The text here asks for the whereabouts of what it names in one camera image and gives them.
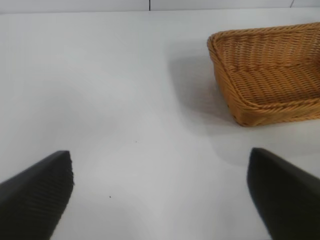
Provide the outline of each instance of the table surface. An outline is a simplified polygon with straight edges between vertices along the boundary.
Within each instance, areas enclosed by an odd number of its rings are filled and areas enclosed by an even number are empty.
[[[70,150],[53,240],[266,240],[252,147],[320,176],[320,121],[243,128],[214,81],[223,30],[320,21],[320,8],[0,16],[0,180]]]

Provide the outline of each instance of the woven basket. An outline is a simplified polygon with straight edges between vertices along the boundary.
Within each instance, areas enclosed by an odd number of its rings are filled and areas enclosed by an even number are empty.
[[[240,125],[320,118],[320,22],[218,32],[207,45]]]

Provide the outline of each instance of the basket weave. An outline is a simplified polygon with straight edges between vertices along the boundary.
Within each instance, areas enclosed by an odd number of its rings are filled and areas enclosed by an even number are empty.
[[[320,118],[320,22],[218,32],[207,45],[240,125]]]

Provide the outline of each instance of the white wall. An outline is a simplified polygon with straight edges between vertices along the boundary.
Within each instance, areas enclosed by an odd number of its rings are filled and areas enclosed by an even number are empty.
[[[148,11],[149,0],[0,0],[0,13]]]
[[[320,7],[320,0],[295,0],[292,7]]]
[[[151,10],[289,8],[292,1],[293,0],[151,0]]]

